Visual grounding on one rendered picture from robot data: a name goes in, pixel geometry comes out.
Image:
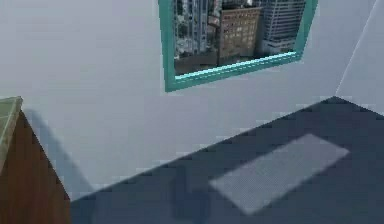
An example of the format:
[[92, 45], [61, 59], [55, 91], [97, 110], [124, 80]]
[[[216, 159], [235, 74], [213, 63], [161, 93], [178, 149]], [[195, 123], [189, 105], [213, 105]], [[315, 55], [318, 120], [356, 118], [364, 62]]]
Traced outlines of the teal framed window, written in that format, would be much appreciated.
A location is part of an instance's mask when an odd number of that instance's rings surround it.
[[165, 90], [300, 60], [318, 0], [157, 0]]

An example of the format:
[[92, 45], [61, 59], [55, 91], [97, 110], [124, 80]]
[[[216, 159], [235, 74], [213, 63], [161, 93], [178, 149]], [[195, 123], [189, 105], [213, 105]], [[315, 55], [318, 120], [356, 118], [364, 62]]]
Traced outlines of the brown cupboard with green top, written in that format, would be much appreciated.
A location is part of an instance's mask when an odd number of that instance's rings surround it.
[[0, 98], [0, 224], [72, 224], [69, 196], [22, 102]]

